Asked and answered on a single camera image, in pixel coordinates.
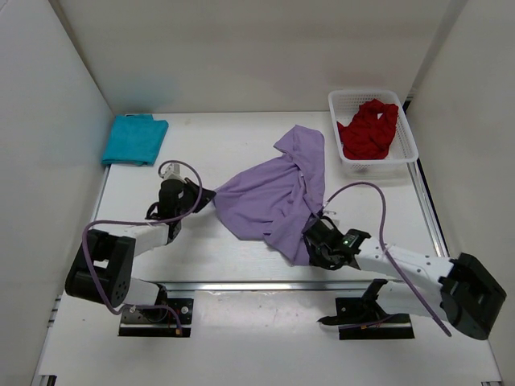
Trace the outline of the lavender t shirt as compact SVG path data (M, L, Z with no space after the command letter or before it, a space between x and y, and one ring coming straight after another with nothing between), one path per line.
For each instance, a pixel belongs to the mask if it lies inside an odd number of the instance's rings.
M262 240L292 265L309 265L303 230L325 194L325 140L296 125L274 148L281 155L232 177L216 190L220 222L240 240Z

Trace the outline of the teal t shirt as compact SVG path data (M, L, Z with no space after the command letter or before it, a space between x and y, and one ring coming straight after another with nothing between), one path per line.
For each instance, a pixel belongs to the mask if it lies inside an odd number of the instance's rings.
M155 120L149 114L116 116L101 164L153 166L168 127L167 121Z

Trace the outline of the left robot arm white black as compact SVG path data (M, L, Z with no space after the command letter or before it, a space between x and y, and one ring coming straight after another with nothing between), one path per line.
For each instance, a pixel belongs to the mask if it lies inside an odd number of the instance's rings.
M65 280L66 294L112 309L138 306L150 321L163 320L169 303L159 296L159 285L132 278L134 258L170 244L181 230L181 220L215 197L215 191L188 178L166 179L141 223L98 220L87 226Z

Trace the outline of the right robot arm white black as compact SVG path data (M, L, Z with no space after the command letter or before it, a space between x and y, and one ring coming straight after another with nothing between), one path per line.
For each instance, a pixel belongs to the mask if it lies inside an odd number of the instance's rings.
M486 340L507 297L470 254L442 258L414 253L357 229L342 233L326 216L308 225L303 240L315 267L351 267L381 275L360 297L339 298L336 315L319 320L342 331L400 323L416 314L437 316L469 338Z

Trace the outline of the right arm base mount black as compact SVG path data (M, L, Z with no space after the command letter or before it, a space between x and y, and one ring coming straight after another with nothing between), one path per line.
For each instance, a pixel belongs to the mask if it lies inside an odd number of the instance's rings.
M408 314L389 314L377 303L379 290L388 283L374 279L360 298L336 298L336 315L318 320L322 326L336 326L339 340L413 339Z

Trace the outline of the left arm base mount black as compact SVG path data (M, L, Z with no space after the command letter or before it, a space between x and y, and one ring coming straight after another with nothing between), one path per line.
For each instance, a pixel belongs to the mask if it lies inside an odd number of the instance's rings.
M172 309L124 310L118 335L121 337L189 338L192 332L194 298L191 293L168 292L160 300Z

